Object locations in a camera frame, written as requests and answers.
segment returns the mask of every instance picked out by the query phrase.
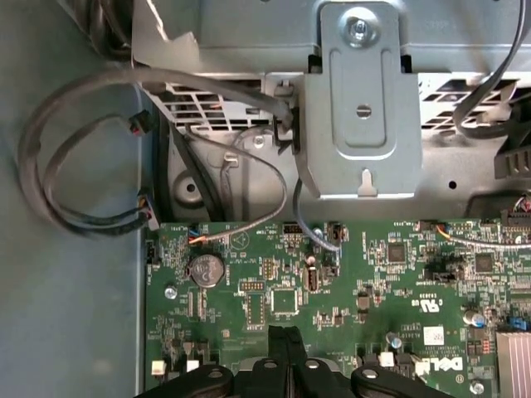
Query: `silver heatsink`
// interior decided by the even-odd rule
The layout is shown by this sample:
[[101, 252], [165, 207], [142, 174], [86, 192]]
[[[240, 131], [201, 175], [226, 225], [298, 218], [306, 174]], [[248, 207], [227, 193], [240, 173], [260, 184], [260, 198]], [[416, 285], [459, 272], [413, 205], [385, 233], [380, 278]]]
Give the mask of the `silver heatsink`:
[[496, 333], [500, 396], [531, 396], [531, 333]]

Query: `gray cable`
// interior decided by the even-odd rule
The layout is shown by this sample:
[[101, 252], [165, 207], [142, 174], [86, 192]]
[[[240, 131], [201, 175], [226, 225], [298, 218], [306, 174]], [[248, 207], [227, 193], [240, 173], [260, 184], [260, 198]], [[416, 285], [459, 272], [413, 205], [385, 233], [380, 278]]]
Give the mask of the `gray cable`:
[[531, 128], [531, 123], [520, 123], [517, 120], [509, 119], [506, 122], [501, 124], [496, 124], [493, 126], [480, 126], [476, 128], [468, 128], [463, 126], [463, 121], [472, 112], [481, 102], [486, 98], [487, 95], [498, 85], [499, 81], [503, 77], [505, 71], [509, 67], [510, 63], [513, 61], [514, 56], [518, 52], [518, 49], [522, 45], [527, 33], [529, 31], [529, 20], [531, 19], [527, 13], [528, 0], [520, 0], [520, 11], [519, 19], [516, 27], [516, 33], [514, 34], [513, 44], [509, 51], [509, 54], [501, 63], [499, 68], [493, 73], [490, 78], [485, 81], [483, 84], [477, 86], [472, 93], [467, 96], [461, 103], [457, 105], [453, 114], [453, 120], [457, 130], [462, 133], [467, 138], [472, 139], [492, 139], [504, 137], [509, 132], [515, 130], [529, 130]]
[[207, 143], [209, 145], [212, 145], [213, 147], [217, 147], [217, 148], [220, 148], [220, 149], [223, 149], [224, 151], [228, 151], [228, 152], [232, 152], [232, 153], [235, 153], [236, 155], [239, 155], [239, 156], [242, 156], [244, 158], [248, 158], [254, 162], [258, 162], [258, 163], [261, 163], [261, 164], [264, 164], [266, 165], [275, 175], [276, 177], [279, 179], [280, 181], [280, 184], [282, 185], [282, 199], [280, 200], [280, 203], [278, 204], [278, 206], [273, 210], [273, 211], [270, 211], [269, 213], [261, 216], [261, 217], [258, 217], [256, 220], [254, 221], [251, 221], [243, 226], [238, 226], [237, 228], [234, 228], [232, 230], [229, 230], [229, 231], [224, 231], [224, 232], [220, 232], [218, 234], [213, 234], [213, 235], [207, 235], [205, 236], [205, 239], [204, 241], [209, 241], [209, 240], [219, 240], [219, 239], [223, 239], [229, 235], [233, 235], [233, 234], [237, 234], [239, 232], [243, 232], [243, 231], [247, 231], [247, 230], [250, 230], [256, 226], [259, 226], [260, 224], [263, 224], [264, 222], [267, 222], [271, 219], [273, 219], [275, 216], [277, 216], [278, 214], [280, 214], [280, 212], [284, 209], [284, 206], [285, 206], [285, 203], [288, 201], [288, 185], [284, 179], [284, 177], [282, 176], [282, 173], [279, 171], [278, 168], [276, 168], [275, 166], [273, 166], [271, 163], [263, 160], [263, 159], [260, 159], [258, 158], [257, 156], [253, 155], [253, 154], [250, 154], [250, 153], [247, 153], [245, 151], [242, 151], [241, 149], [239, 148], [235, 148], [235, 147], [232, 147], [230, 145], [225, 145], [224, 143], [219, 143], [217, 141], [212, 141], [211, 139], [208, 139], [208, 138], [204, 138], [198, 134], [195, 134], [192, 132], [192, 130], [188, 127], [187, 128], [187, 135], [193, 139], [196, 139], [197, 141], [203, 141], [204, 143]]
[[121, 215], [112, 216], [112, 217], [94, 217], [87, 214], [84, 214], [79, 211], [73, 211], [68, 207], [65, 207], [63, 205], [60, 205], [55, 197], [53, 192], [55, 191], [56, 187], [56, 181], [57, 181], [57, 175], [59, 174], [59, 171], [63, 167], [66, 159], [71, 154], [72, 150], [86, 137], [94, 133], [97, 129], [99, 129], [102, 125], [111, 122], [116, 121], [119, 122], [121, 125], [124, 126], [125, 129], [129, 130], [129, 121], [125, 118], [123, 118], [119, 114], [107, 114], [106, 116], [103, 116], [101, 118], [98, 118], [91, 123], [87, 124], [86, 126], [83, 126], [82, 128], [78, 129], [75, 133], [73, 133], [52, 155], [50, 161], [48, 162], [48, 165], [46, 166], [46, 170], [44, 172], [44, 176], [42, 178], [42, 190], [44, 191], [44, 195], [46, 196], [46, 200], [50, 204], [53, 209], [59, 213], [61, 213], [63, 216], [70, 216], [78, 219], [80, 222], [84, 222], [87, 224], [93, 224], [96, 226], [107, 226], [114, 224], [116, 219], [122, 220], [125, 218], [130, 211], [126, 211], [125, 213], [122, 213]]
[[330, 242], [324, 240], [323, 238], [317, 236], [304, 222], [302, 214], [300, 214], [300, 193], [302, 191], [302, 181], [300, 178], [295, 184], [295, 189], [293, 191], [293, 214], [297, 224], [299, 224], [300, 229], [307, 235], [316, 245], [321, 246], [323, 249], [330, 251], [340, 251], [341, 247], [332, 245]]
[[[232, 147], [239, 147], [244, 140], [249, 137], [257, 137], [259, 135], [273, 135], [271, 131], [272, 126], [253, 126], [247, 130], [242, 130], [232, 141]], [[232, 189], [231, 189], [231, 180], [230, 180], [230, 171], [231, 171], [231, 162], [227, 161], [225, 157], [223, 158], [222, 169], [219, 173], [220, 177], [220, 194], [222, 197], [222, 203], [225, 207], [225, 214], [228, 220], [234, 219], [234, 206], [232, 203]]]
[[96, 75], [75, 80], [46, 98], [27, 121], [18, 144], [18, 178], [22, 192], [31, 208], [43, 218], [70, 232], [84, 234], [61, 216], [48, 203], [41, 186], [37, 169], [37, 156], [41, 150], [41, 136], [48, 119], [59, 109], [83, 95], [109, 85], [147, 82], [169, 82], [196, 87], [262, 109], [276, 116], [287, 131], [293, 119], [286, 102], [264, 95], [259, 91], [228, 81], [189, 75], [176, 70], [140, 68], [135, 70], [107, 70]]

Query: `motherboard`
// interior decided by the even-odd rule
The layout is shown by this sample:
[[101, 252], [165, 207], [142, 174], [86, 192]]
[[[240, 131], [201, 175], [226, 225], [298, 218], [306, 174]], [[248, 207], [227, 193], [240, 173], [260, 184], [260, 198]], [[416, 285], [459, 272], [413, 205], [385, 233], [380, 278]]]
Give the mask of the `motherboard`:
[[501, 221], [445, 222], [452, 236], [508, 246], [464, 245], [440, 225], [313, 225], [338, 253], [292, 223], [197, 245], [191, 237], [238, 224], [162, 225], [146, 242], [146, 389], [203, 363], [236, 373], [267, 355], [268, 327], [278, 325], [298, 327], [309, 356], [345, 376], [369, 363], [454, 397], [525, 396], [509, 384], [531, 374], [531, 249], [514, 245], [531, 236]]

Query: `microchip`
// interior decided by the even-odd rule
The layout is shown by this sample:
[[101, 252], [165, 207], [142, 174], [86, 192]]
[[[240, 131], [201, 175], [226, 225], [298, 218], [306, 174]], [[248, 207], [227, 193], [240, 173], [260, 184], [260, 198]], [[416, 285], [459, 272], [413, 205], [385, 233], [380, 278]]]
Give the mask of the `microchip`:
[[475, 342], [475, 355], [483, 355], [483, 343]]
[[479, 253], [475, 255], [475, 272], [492, 272], [494, 259], [489, 253]]
[[273, 290], [271, 292], [271, 312], [276, 315], [292, 315], [299, 312], [297, 290]]
[[358, 310], [358, 321], [360, 323], [365, 323], [365, 321], [367, 321], [367, 318], [368, 318], [368, 312], [367, 311], [359, 311]]
[[487, 337], [485, 328], [470, 328], [470, 335], [473, 340], [485, 340]]
[[390, 263], [405, 263], [406, 246], [403, 243], [390, 243], [387, 246], [387, 258]]
[[467, 343], [466, 343], [466, 354], [467, 354], [469, 357], [472, 357], [472, 356], [475, 355], [474, 342], [467, 342]]
[[371, 299], [368, 296], [358, 296], [358, 309], [365, 311], [371, 306]]
[[265, 323], [264, 295], [248, 294], [246, 310], [247, 326], [261, 326]]

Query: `ventilation grille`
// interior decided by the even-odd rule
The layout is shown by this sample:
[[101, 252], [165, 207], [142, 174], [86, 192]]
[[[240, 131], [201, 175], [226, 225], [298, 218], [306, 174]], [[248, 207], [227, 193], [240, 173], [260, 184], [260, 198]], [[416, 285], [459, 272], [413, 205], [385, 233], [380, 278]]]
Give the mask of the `ventilation grille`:
[[[478, 116], [489, 109], [501, 103], [500, 91], [510, 85], [516, 85], [518, 80], [505, 79], [498, 83], [492, 93], [489, 94], [485, 100], [477, 106], [476, 110], [469, 114], [465, 119], [464, 124], [468, 127], [488, 125], [478, 121]], [[444, 85], [441, 85], [436, 91], [430, 93], [421, 102], [421, 106], [437, 107], [440, 109], [435, 117], [427, 120], [422, 124], [423, 130], [435, 131], [455, 131], [455, 125], [452, 120], [454, 108], [474, 90], [475, 86], [467, 85], [464, 79], [448, 80]], [[531, 95], [530, 88], [516, 88], [509, 101], [510, 104], [518, 103], [519, 100], [528, 98]]]
[[[262, 90], [260, 79], [229, 81]], [[189, 125], [196, 131], [207, 133], [232, 132], [270, 123], [259, 109], [183, 85], [169, 85], [158, 97], [177, 127]]]

